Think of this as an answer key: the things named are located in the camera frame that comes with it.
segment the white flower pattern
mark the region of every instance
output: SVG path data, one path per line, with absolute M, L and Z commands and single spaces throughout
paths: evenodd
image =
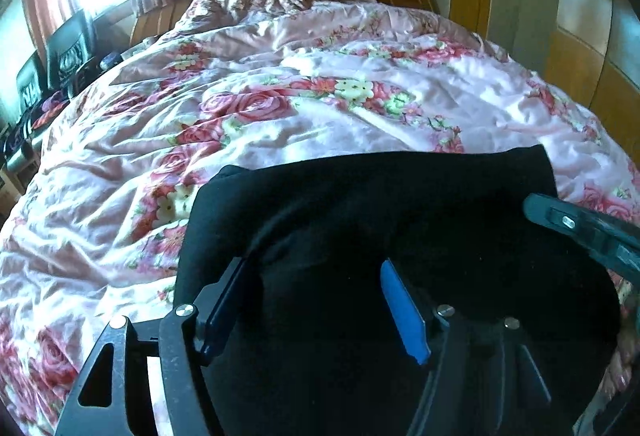
M 190 66 L 194 66 L 199 59 L 195 54 L 180 54 L 175 58 L 176 61 L 171 64 L 171 67 L 174 68 L 174 70 L 186 70 Z
M 197 191 L 195 185 L 179 183 L 175 186 L 175 191 L 159 197 L 156 202 L 158 205 L 156 209 L 157 219 L 151 223 L 151 226 L 157 229 L 177 220 L 188 220 Z
M 345 100 L 363 103 L 373 97 L 371 81 L 338 80 L 335 83 L 335 94 Z

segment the pink rose pattern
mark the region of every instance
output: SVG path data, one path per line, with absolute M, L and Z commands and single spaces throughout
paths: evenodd
M 15 406 L 19 421 L 37 425 L 46 434 L 57 424 L 78 376 L 60 340 L 55 331 L 43 328 L 34 341 L 37 356 L 25 366 L 18 358 L 8 319 L 0 318 L 0 401 Z
M 158 102 L 170 97 L 176 90 L 193 79 L 194 76 L 200 74 L 205 69 L 205 60 L 208 54 L 204 52 L 201 44 L 185 39 L 180 41 L 175 50 L 175 55 L 182 56 L 189 62 L 173 63 L 167 67 L 170 76 L 158 83 L 158 88 L 147 95 L 129 91 L 110 106 L 101 106 L 95 110 L 95 113 L 104 118 L 121 116 L 128 113 L 139 113 L 147 106 L 157 104 Z
M 527 79 L 527 85 L 533 88 L 533 91 L 527 97 L 540 100 L 550 117 L 558 117 L 566 124 L 569 124 L 574 131 L 584 136 L 584 140 L 600 144 L 603 129 L 596 117 L 584 117 L 573 101 L 567 101 L 556 96 L 544 82 L 529 78 Z
M 589 180 L 585 182 L 582 198 L 577 204 L 640 225 L 640 204 L 632 200 L 628 189 L 618 187 L 613 193 L 606 193 Z
M 427 65 L 431 67 L 452 59 L 460 59 L 463 56 L 477 57 L 478 52 L 462 44 L 448 41 L 447 39 L 440 39 L 436 43 L 436 46 L 418 50 L 414 58 L 418 62 L 426 62 Z
M 340 42 L 353 41 L 354 39 L 379 39 L 382 37 L 382 16 L 379 12 L 372 12 L 367 15 L 365 21 L 360 25 L 344 26 L 334 28 L 325 38 L 317 39 L 315 45 L 318 48 L 325 48 Z
M 178 25 L 168 31 L 159 39 L 158 42 L 171 41 L 177 38 L 186 38 L 196 30 L 201 23 L 207 23 L 214 16 L 220 16 L 220 13 L 226 10 L 224 0 L 193 0 L 191 5 L 184 13 L 183 18 Z
M 435 153 L 464 153 L 460 127 L 447 124 L 444 117 L 427 117 L 404 90 L 383 82 L 371 82 L 372 97 L 363 103 L 348 101 L 335 93 L 338 80 L 326 77 L 296 77 L 276 80 L 274 84 L 247 86 L 238 93 L 219 92 L 200 104 L 200 118 L 193 124 L 179 124 L 170 140 L 174 147 L 166 153 L 150 174 L 148 186 L 138 204 L 131 238 L 139 241 L 153 230 L 158 219 L 158 200 L 175 191 L 178 183 L 203 185 L 212 175 L 189 171 L 194 157 L 201 158 L 224 149 L 228 131 L 261 121 L 284 119 L 295 114 L 294 98 L 313 98 L 350 111 L 357 106 L 411 127 L 428 131 Z M 177 264 L 180 231 L 165 229 L 146 241 L 139 260 L 129 263 L 137 272 L 172 275 Z

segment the metal rivet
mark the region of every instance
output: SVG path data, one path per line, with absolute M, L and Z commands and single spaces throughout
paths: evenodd
M 504 327 L 510 330 L 520 329 L 520 321 L 515 317 L 507 317 L 504 320 Z
M 575 221 L 573 221 L 569 216 L 562 216 L 562 225 L 569 229 L 575 229 Z
M 193 304 L 180 304 L 175 309 L 175 314 L 178 317 L 188 317 L 193 313 Z
M 119 330 L 124 327 L 127 323 L 127 318 L 122 315 L 116 315 L 113 319 L 109 321 L 109 326 L 111 326 L 114 330 Z
M 448 319 L 449 317 L 452 317 L 455 312 L 456 309 L 448 304 L 441 304 L 438 306 L 438 315 L 440 315 L 440 317 Z

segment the floral comforter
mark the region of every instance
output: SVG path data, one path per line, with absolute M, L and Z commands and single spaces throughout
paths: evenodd
M 640 173 L 598 119 L 461 26 L 372 0 L 194 0 L 49 130 L 0 233 L 0 400 L 27 434 L 54 432 L 109 319 L 170 310 L 191 204 L 224 165 L 536 143 L 562 198 L 640 223 Z

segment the pink floral bedspread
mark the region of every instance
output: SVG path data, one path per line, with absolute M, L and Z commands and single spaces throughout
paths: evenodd
M 562 198 L 640 223 L 640 173 L 597 117 L 461 26 L 371 0 L 194 0 L 49 130 L 0 233 L 0 400 L 54 432 L 109 319 L 170 310 L 191 205 L 224 165 L 536 143 Z

